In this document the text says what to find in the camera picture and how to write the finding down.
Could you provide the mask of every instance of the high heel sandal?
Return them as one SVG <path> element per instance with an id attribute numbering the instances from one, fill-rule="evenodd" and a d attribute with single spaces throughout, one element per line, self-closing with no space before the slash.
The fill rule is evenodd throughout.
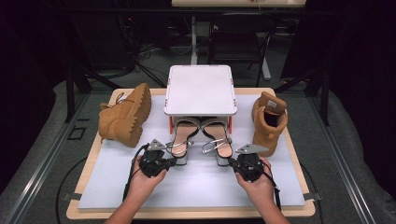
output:
<path id="1" fill-rule="evenodd" d="M 227 166 L 228 159 L 233 155 L 231 147 L 232 139 L 227 136 L 227 123 L 218 118 L 211 118 L 202 121 L 201 130 L 207 137 L 213 139 L 202 146 L 204 154 L 217 151 L 217 162 L 219 166 Z"/>
<path id="2" fill-rule="evenodd" d="M 166 150 L 177 159 L 176 165 L 185 165 L 187 164 L 187 149 L 194 144 L 189 141 L 189 138 L 198 133 L 201 122 L 195 118 L 183 117 L 176 121 L 175 126 L 175 139 L 172 144 L 166 145 Z"/>

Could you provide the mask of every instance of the box stand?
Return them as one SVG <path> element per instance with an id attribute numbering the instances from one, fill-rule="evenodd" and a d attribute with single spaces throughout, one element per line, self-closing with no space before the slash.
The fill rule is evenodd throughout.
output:
<path id="1" fill-rule="evenodd" d="M 169 72 L 164 113 L 169 116 L 169 133 L 174 139 L 176 120 L 182 117 L 217 117 L 233 132 L 237 107 L 231 68 L 228 65 L 174 65 Z M 189 139 L 206 143 L 212 139 L 202 131 Z"/>

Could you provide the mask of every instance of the black cable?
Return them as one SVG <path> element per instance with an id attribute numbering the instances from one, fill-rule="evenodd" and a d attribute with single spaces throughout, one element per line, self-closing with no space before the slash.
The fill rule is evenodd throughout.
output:
<path id="1" fill-rule="evenodd" d="M 261 169 L 260 169 L 259 167 L 257 167 L 257 166 L 254 165 L 254 164 L 251 164 L 251 163 L 248 162 L 248 161 L 244 161 L 244 163 L 247 164 L 247 165 L 249 165 L 249 166 L 251 166 L 251 167 L 253 167 L 254 169 L 257 169 L 257 170 L 261 171 Z M 277 206 L 277 208 L 279 208 L 279 211 L 282 211 L 282 206 L 281 206 L 281 204 L 280 204 L 280 197 L 279 197 L 279 192 L 280 192 L 280 190 L 279 190 L 279 188 L 277 187 L 277 185 L 276 185 L 276 183 L 275 183 L 275 180 L 274 180 L 274 178 L 273 178 L 273 174 L 272 174 L 271 168 L 270 168 L 267 164 L 265 164 L 264 162 L 263 162 L 262 164 L 264 164 L 264 165 L 268 168 L 268 170 L 270 171 L 270 175 L 268 175 L 267 173 L 265 173 L 265 171 L 262 171 L 262 174 L 265 175 L 265 176 L 271 181 L 271 183 L 273 184 L 273 187 L 274 187 L 274 194 L 275 194 L 275 199 L 276 199 L 276 206 Z"/>
<path id="2" fill-rule="evenodd" d="M 166 85 L 163 84 L 163 82 L 162 82 L 159 78 L 157 78 L 151 71 L 149 71 L 149 70 L 147 69 L 146 66 L 142 65 L 142 64 L 139 63 L 139 62 L 136 62 L 136 65 L 137 65 L 146 75 L 148 75 L 149 78 L 151 78 L 153 81 L 155 81 L 158 85 L 160 85 L 160 86 L 163 87 L 163 88 L 166 87 Z"/>
<path id="3" fill-rule="evenodd" d="M 140 61 L 149 59 L 150 57 L 151 57 L 150 49 L 145 49 L 145 50 L 140 50 L 139 51 L 139 53 L 137 54 L 136 59 L 137 59 L 138 62 L 140 62 Z"/>
<path id="4" fill-rule="evenodd" d="M 64 179 L 61 182 L 61 185 L 58 188 L 58 192 L 56 193 L 56 201 L 55 201 L 55 213 L 56 213 L 56 221 L 58 224 L 61 223 L 61 219 L 59 217 L 59 195 L 61 193 L 61 189 L 62 186 L 64 185 L 64 181 L 66 180 L 66 178 L 70 175 L 70 173 L 72 173 L 72 171 L 82 162 L 84 162 L 85 160 L 87 160 L 88 157 L 83 158 L 81 161 L 78 161 L 68 172 L 67 174 L 64 176 Z"/>
<path id="5" fill-rule="evenodd" d="M 156 71 L 156 72 L 158 72 L 158 73 L 161 73 L 161 74 L 163 74 L 163 75 L 166 75 L 167 77 L 168 77 L 168 74 L 166 74 L 165 72 L 163 72 L 163 71 L 160 71 L 160 70 L 157 70 L 157 69 L 154 69 L 154 68 L 151 68 L 151 67 L 147 67 L 147 66 L 145 66 L 147 69 L 149 69 L 149 70 L 152 70 L 152 71 Z"/>
<path id="6" fill-rule="evenodd" d="M 134 175 L 135 175 L 139 170 L 141 170 L 141 167 L 140 167 L 139 169 L 137 169 L 137 170 L 134 172 L 134 163 L 136 162 L 137 156 L 139 155 L 139 153 L 140 153 L 143 149 L 146 150 L 148 147 L 149 147 L 149 143 L 143 145 L 141 148 L 139 148 L 139 149 L 136 151 L 136 154 L 134 154 L 134 158 L 132 159 L 131 169 L 130 169 L 130 171 L 129 171 L 128 182 L 126 182 L 126 184 L 125 184 L 125 188 L 124 188 L 122 200 L 124 200 L 124 199 L 126 198 L 126 195 L 128 194 L 129 187 L 130 187 L 130 185 L 131 185 L 132 177 L 134 177 Z"/>
<path id="7" fill-rule="evenodd" d="M 317 186 L 315 185 L 314 179 L 312 178 L 311 174 L 309 174 L 308 170 L 305 168 L 305 166 L 303 166 L 302 163 L 300 163 L 300 166 L 303 168 L 303 170 L 305 171 L 305 173 L 308 175 L 309 180 L 311 181 L 312 186 L 314 187 L 315 193 L 318 193 Z M 323 222 L 323 213 L 322 213 L 322 210 L 321 210 L 320 201 L 319 201 L 319 200 L 316 200 L 315 202 L 318 203 L 318 210 L 319 210 L 319 216 L 320 216 L 320 223 L 323 224 L 323 223 L 324 223 L 324 222 Z"/>
<path id="8" fill-rule="evenodd" d="M 126 75 L 132 73 L 134 71 L 134 66 L 133 67 L 127 67 L 123 69 L 122 71 L 116 73 L 116 74 L 111 74 L 111 75 L 103 75 L 101 74 L 102 77 L 105 77 L 107 79 L 111 78 L 116 78 L 116 77 L 125 77 Z"/>
<path id="9" fill-rule="evenodd" d="M 157 49 L 157 48 L 158 47 L 156 47 L 155 44 L 149 44 L 149 43 L 142 44 L 140 53 L 144 53 L 145 51 L 150 51 L 150 50 Z"/>

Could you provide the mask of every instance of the cable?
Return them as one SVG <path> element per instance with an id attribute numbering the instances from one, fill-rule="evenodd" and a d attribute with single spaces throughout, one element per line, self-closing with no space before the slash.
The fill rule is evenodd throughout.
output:
<path id="1" fill-rule="evenodd" d="M 312 178 L 311 174 L 309 174 L 308 170 L 305 168 L 305 166 L 303 166 L 302 163 L 300 163 L 300 166 L 303 168 L 303 170 L 305 171 L 305 173 L 308 175 L 309 180 L 311 181 L 312 186 L 314 187 L 315 193 L 318 193 L 317 186 L 315 185 L 314 179 Z M 323 223 L 324 223 L 324 222 L 323 222 L 323 213 L 322 213 L 322 210 L 321 210 L 320 201 L 316 201 L 316 202 L 318 202 L 318 210 L 319 210 L 319 216 L 320 216 L 320 223 L 323 224 Z"/>
<path id="2" fill-rule="evenodd" d="M 209 40 L 209 37 L 205 37 L 203 40 L 201 40 L 201 42 L 197 43 L 197 46 L 201 45 L 204 42 L 206 42 L 206 40 Z"/>
<path id="3" fill-rule="evenodd" d="M 67 4 L 65 3 L 65 1 L 64 0 L 58 0 L 58 4 L 60 5 L 60 6 L 63 6 L 63 7 L 66 7 L 67 6 Z M 112 66 L 110 66 L 110 65 L 108 65 L 108 63 L 106 63 L 105 62 L 105 60 L 103 60 L 103 58 L 101 57 L 101 56 L 99 56 L 99 54 L 97 53 L 97 51 L 92 47 L 92 45 L 89 43 L 89 41 L 85 38 L 85 36 L 84 36 L 84 34 L 80 31 L 80 29 L 78 28 L 78 26 L 76 26 L 76 22 L 75 22 L 75 20 L 74 20 L 74 18 L 72 17 L 72 16 L 68 16 L 68 19 L 70 20 L 70 22 L 73 24 L 73 26 L 75 27 L 75 30 L 76 30 L 76 32 L 77 32 L 77 34 L 78 34 L 78 36 L 79 36 L 79 38 L 80 38 L 80 40 L 81 40 L 81 43 L 85 46 L 85 50 L 87 50 L 87 49 L 89 49 L 90 50 L 90 52 L 92 53 L 92 55 L 100 62 L 100 63 L 102 63 L 102 65 L 104 65 L 106 68 L 109 68 L 109 69 L 111 69 L 111 70 L 122 70 L 122 71 L 120 71 L 119 73 L 117 73 L 117 74 L 112 74 L 112 75 L 102 75 L 101 74 L 101 76 L 102 77 L 106 77 L 107 79 L 111 79 L 111 78 L 115 78 L 115 77 L 124 77 L 124 76 L 126 76 L 126 75 L 128 75 L 129 73 L 131 73 L 131 72 L 133 72 L 134 71 L 134 64 L 131 64 L 131 65 L 128 65 L 128 67 L 126 67 L 126 68 L 119 68 L 119 67 L 112 67 Z M 119 29 L 121 30 L 121 31 L 124 31 L 124 30 L 122 30 L 121 29 L 121 27 L 120 27 L 120 18 L 119 18 Z M 129 60 L 131 60 L 131 57 L 132 57 L 132 52 L 130 51 L 130 50 L 134 50 L 134 48 L 133 48 L 133 44 L 134 43 L 131 43 L 130 45 L 131 46 L 126 46 L 125 48 L 127 48 L 127 53 L 128 53 L 128 55 L 129 55 Z"/>
<path id="4" fill-rule="evenodd" d="M 153 71 L 156 71 L 156 72 L 159 72 L 159 73 L 161 73 L 161 74 L 163 74 L 163 75 L 168 76 L 168 74 L 166 74 L 165 72 L 162 72 L 162 71 L 160 71 L 160 70 L 157 70 L 157 69 L 154 69 L 154 68 L 151 68 L 151 67 L 147 67 L 147 66 L 145 66 L 145 65 L 144 65 L 144 67 L 147 68 L 147 69 L 149 69 L 149 70 L 153 70 Z"/>
<path id="5" fill-rule="evenodd" d="M 139 148 L 139 149 L 136 151 L 136 154 L 134 154 L 134 158 L 132 159 L 132 164 L 131 164 L 131 170 L 129 171 L 128 182 L 125 184 L 125 188 L 124 188 L 122 200 L 124 200 L 125 197 L 126 197 L 126 195 L 128 194 L 128 190 L 129 190 L 129 187 L 130 187 L 130 185 L 131 185 L 132 177 L 134 177 L 134 175 L 141 169 L 141 167 L 140 167 L 139 169 L 137 169 L 137 170 L 134 172 L 134 163 L 136 162 L 137 156 L 139 155 L 139 153 L 140 153 L 143 149 L 146 150 L 148 147 L 149 147 L 149 143 L 143 145 L 141 148 Z"/>
<path id="6" fill-rule="evenodd" d="M 190 31 L 190 34 L 192 33 L 191 28 L 190 28 L 190 24 L 187 22 L 186 17 L 183 17 L 183 21 L 186 23 L 187 28 Z"/>
<path id="7" fill-rule="evenodd" d="M 254 165 L 254 164 L 252 164 L 252 163 L 250 163 L 248 161 L 244 161 L 244 163 L 249 165 L 249 166 L 251 166 L 251 167 L 253 167 L 254 169 L 257 169 L 257 170 L 261 171 L 261 169 L 259 167 L 257 167 L 256 165 Z M 276 206 L 277 206 L 277 208 L 279 208 L 279 211 L 282 211 L 282 206 L 280 205 L 280 197 L 279 197 L 280 190 L 277 187 L 277 185 L 275 183 L 275 180 L 273 179 L 273 174 L 272 174 L 271 168 L 267 164 L 265 164 L 264 162 L 262 164 L 265 165 L 268 168 L 268 170 L 270 171 L 270 175 L 265 173 L 265 171 L 262 171 L 262 174 L 265 175 L 272 182 L 273 187 L 274 187 Z"/>
<path id="8" fill-rule="evenodd" d="M 55 201 L 55 213 L 56 213 L 56 221 L 58 224 L 61 223 L 61 219 L 59 217 L 59 195 L 61 193 L 61 189 L 62 186 L 64 185 L 64 181 L 66 180 L 66 178 L 70 175 L 70 173 L 72 173 L 72 171 L 82 162 L 84 162 L 85 160 L 87 160 L 88 157 L 83 158 L 81 161 L 78 161 L 68 172 L 67 174 L 64 176 L 64 179 L 61 182 L 61 185 L 58 188 L 58 192 L 56 193 L 56 201 Z"/>
<path id="9" fill-rule="evenodd" d="M 142 49 L 138 53 L 139 60 L 148 59 L 151 56 L 151 52 L 154 50 L 161 49 L 154 44 L 147 44 L 146 46 L 142 46 Z"/>
<path id="10" fill-rule="evenodd" d="M 155 81 L 158 85 L 160 85 L 161 87 L 165 88 L 166 85 L 163 84 L 163 82 L 157 78 L 152 72 L 150 72 L 146 66 L 142 65 L 139 62 L 136 62 L 136 65 L 146 74 L 148 75 L 149 78 L 151 78 L 153 81 Z"/>
<path id="11" fill-rule="evenodd" d="M 171 47 L 171 48 L 170 48 L 175 54 L 183 55 L 183 54 L 188 53 L 188 52 L 190 51 L 190 49 L 192 48 L 192 45 L 189 45 L 189 48 L 186 49 L 186 50 L 183 51 L 183 52 L 178 52 L 178 51 L 176 51 L 176 50 L 175 50 L 176 48 L 184 48 L 184 47 Z"/>

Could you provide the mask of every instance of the shoe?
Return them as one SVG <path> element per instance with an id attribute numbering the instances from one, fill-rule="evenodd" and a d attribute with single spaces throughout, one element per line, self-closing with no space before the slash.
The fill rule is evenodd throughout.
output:
<path id="1" fill-rule="evenodd" d="M 142 124 L 148 119 L 151 110 L 149 85 L 142 83 L 130 95 L 115 105 L 100 104 L 99 135 L 103 139 L 113 139 L 127 147 L 136 147 L 143 132 Z"/>
<path id="2" fill-rule="evenodd" d="M 254 102 L 251 110 L 255 127 L 252 143 L 268 148 L 268 151 L 259 152 L 260 156 L 270 157 L 274 154 L 277 140 L 288 124 L 286 108 L 286 102 L 265 91 Z"/>
<path id="3" fill-rule="evenodd" d="M 175 121 L 175 139 L 167 147 L 170 148 L 168 152 L 177 159 L 176 165 L 187 164 L 187 149 L 194 144 L 189 139 L 198 133 L 200 126 L 201 122 L 196 118 L 183 117 Z"/>
<path id="4" fill-rule="evenodd" d="M 208 118 L 201 124 L 204 135 L 213 139 L 202 146 L 202 152 L 206 154 L 216 149 L 219 166 L 229 165 L 228 159 L 233 155 L 232 139 L 227 136 L 227 126 L 227 122 L 219 118 Z"/>

